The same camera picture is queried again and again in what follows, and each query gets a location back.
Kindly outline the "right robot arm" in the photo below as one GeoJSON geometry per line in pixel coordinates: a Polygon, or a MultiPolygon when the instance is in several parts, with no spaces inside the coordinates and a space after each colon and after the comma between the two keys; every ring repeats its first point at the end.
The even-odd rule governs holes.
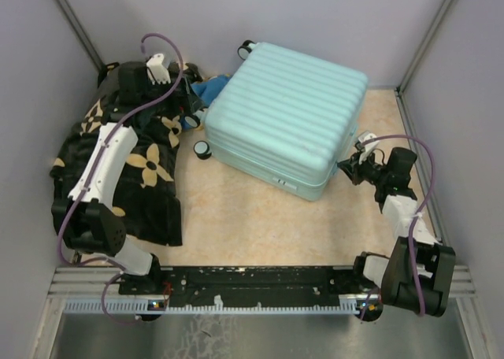
{"type": "Polygon", "coordinates": [[[430,233],[417,209],[410,172],[417,155],[406,148],[392,149],[388,162],[375,161],[375,150],[357,146],[357,152],[338,167],[352,184],[370,183],[380,212],[396,237],[390,256],[363,253],[356,258],[352,284],[367,293],[378,286],[385,305],[419,316],[440,317],[447,308],[456,254],[430,233]]]}

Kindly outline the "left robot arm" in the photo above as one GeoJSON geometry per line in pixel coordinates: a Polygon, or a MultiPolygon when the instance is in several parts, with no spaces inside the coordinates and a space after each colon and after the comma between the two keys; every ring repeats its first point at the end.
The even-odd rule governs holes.
{"type": "Polygon", "coordinates": [[[83,119],[71,127],[50,177],[57,251],[108,261],[149,294],[162,288],[158,260],[136,239],[179,246],[181,207],[174,180],[183,119],[198,106],[192,64],[106,66],[83,119]]]}

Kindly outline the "light blue hard-shell suitcase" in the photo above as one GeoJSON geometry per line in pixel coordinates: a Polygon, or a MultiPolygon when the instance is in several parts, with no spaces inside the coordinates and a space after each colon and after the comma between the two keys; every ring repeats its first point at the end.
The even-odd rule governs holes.
{"type": "Polygon", "coordinates": [[[204,119],[213,156],[308,201],[348,153],[369,85],[353,68],[257,43],[204,119]]]}

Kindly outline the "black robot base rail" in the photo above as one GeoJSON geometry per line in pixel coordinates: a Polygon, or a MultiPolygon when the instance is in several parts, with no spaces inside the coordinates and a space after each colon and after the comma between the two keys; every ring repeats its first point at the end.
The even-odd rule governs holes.
{"type": "Polygon", "coordinates": [[[375,284],[350,266],[162,267],[149,276],[124,275],[121,295],[168,295],[172,307],[338,306],[345,295],[365,295],[375,284]]]}

